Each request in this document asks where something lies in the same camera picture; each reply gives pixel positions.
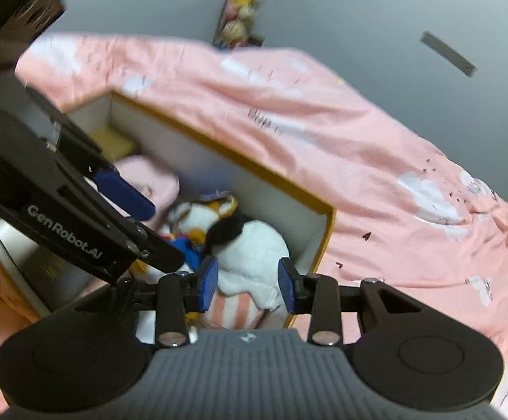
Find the black round disc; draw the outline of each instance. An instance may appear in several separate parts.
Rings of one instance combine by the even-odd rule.
[[[497,347],[448,317],[424,321],[392,315],[362,335],[351,362],[374,391],[421,411],[450,412],[489,400],[500,382]]]
[[[0,110],[0,171],[12,169],[29,178],[57,177],[54,157],[46,144],[14,116]]]
[[[1,345],[0,388],[8,401],[30,411],[85,410],[129,390],[151,355],[108,315],[60,313]]]

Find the open box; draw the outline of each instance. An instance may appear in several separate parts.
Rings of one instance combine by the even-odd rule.
[[[246,215],[265,221],[283,236],[300,273],[316,271],[334,219],[334,208],[318,197],[180,121],[116,93],[92,99],[68,114],[86,133],[110,127],[135,141],[138,152],[161,161],[179,177],[183,196],[232,192]],[[290,322],[282,306],[264,315],[259,328]]]

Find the black plush ear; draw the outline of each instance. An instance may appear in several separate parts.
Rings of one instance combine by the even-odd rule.
[[[246,221],[241,213],[233,213],[213,224],[205,236],[204,254],[211,254],[213,246],[226,245],[237,238]]]

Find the pink bedsheet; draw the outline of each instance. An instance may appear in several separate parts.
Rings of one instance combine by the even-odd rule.
[[[319,271],[345,285],[383,278],[489,336],[505,359],[493,405],[508,416],[508,204],[332,71],[292,50],[53,36],[17,74],[64,110],[115,89],[333,204]],[[4,322],[0,336],[14,329]],[[356,339],[353,315],[344,322]],[[306,333],[306,318],[294,325]]]

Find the blue gripper pad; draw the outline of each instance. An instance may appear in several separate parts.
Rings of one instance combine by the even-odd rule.
[[[132,218],[147,221],[155,214],[155,204],[117,172],[100,169],[93,178],[98,191],[108,197]]]

